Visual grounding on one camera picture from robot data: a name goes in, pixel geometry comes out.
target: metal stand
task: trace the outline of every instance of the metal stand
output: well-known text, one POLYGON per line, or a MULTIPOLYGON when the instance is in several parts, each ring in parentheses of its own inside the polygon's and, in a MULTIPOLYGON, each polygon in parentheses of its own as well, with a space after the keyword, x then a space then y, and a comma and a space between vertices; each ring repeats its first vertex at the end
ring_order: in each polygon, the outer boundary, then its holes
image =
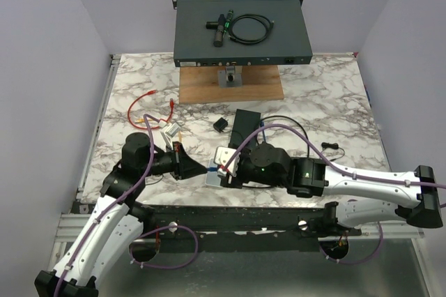
POLYGON ((225 70, 218 70, 220 88, 242 86, 242 68, 242 66, 226 66, 225 70))

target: black connector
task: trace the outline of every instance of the black connector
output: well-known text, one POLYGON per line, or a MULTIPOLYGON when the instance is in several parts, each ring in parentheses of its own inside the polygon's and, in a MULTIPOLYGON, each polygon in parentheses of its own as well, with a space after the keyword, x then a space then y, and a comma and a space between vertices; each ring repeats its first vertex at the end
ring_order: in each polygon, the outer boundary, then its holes
POLYGON ((322 146, 323 149, 328 149, 328 148, 329 149, 339 149, 338 143, 330 144, 328 142, 323 142, 321 144, 321 146, 322 146))
POLYGON ((214 129, 218 133, 222 133, 223 130, 228 126, 228 121, 224 118, 220 118, 218 121, 216 121, 213 125, 214 129))

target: small black cube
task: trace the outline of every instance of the small black cube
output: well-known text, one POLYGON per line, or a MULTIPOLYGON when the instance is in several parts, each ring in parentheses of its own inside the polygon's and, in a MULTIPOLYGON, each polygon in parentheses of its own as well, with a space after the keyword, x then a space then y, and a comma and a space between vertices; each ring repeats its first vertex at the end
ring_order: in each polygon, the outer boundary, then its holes
POLYGON ((220 118, 218 121, 214 123, 213 126, 217 132, 222 133, 225 127, 228 126, 228 121, 226 119, 220 118))

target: coiled black cable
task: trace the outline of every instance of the coiled black cable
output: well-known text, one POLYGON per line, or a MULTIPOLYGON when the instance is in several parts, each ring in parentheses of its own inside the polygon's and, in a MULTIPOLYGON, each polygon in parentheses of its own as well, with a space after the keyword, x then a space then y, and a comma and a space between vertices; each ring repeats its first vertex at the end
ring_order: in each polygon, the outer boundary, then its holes
POLYGON ((236 43, 240 43, 240 44, 244 44, 244 45, 255 45, 255 44, 261 43, 270 35, 273 26, 274 26, 274 21, 271 22, 265 16, 257 15, 255 13, 246 13, 244 15, 237 16, 236 18, 234 18, 232 20, 231 25, 229 26, 229 29, 228 29, 228 34, 229 34, 229 38, 236 43), (244 20, 244 19, 256 20, 257 22, 260 22, 263 25, 263 27, 265 28, 265 34, 263 35, 263 37, 258 38, 258 39, 245 39, 245 38, 241 38, 241 37, 237 36, 233 31, 234 25, 239 20, 244 20))

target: tabletop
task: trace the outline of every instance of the tabletop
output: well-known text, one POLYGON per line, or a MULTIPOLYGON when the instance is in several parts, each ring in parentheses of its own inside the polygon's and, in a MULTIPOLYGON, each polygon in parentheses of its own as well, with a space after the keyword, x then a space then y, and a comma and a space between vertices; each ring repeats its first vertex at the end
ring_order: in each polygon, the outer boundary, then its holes
MULTIPOLYGON (((178 105, 179 68, 174 66, 172 53, 124 54, 86 176, 82 202, 96 201, 105 176, 121 158, 125 138, 140 131, 129 124, 128 107, 137 97, 153 89, 157 93, 140 100, 132 109, 132 117, 140 118, 147 112, 164 118, 169 114, 169 100, 173 98, 176 104, 172 121, 181 126, 183 146, 191 158, 203 165, 208 165, 218 146, 229 143, 230 130, 218 133, 213 123, 224 117, 229 122, 226 129, 230 129, 236 110, 246 109, 260 112, 263 117, 280 114, 294 118, 316 146, 320 147, 322 142, 338 143, 346 152, 337 160, 341 165, 389 170, 356 58, 347 54, 314 56, 309 65, 279 66, 279 72, 283 100, 178 105)), ((286 121, 277 119, 275 123, 286 121)), ((155 144, 164 146, 159 131, 154 130, 154 138, 155 144)), ((282 128, 267 130, 266 138, 290 156, 306 154, 305 143, 282 128)), ((337 152, 327 152, 327 155, 338 156, 337 152)), ((205 178, 206 175, 201 175, 176 181, 166 175, 159 183, 147 185, 138 201, 164 205, 319 207, 345 199, 340 196, 301 199, 278 188, 219 188, 206 185, 205 178)), ((156 180, 147 178, 146 184, 156 180)))

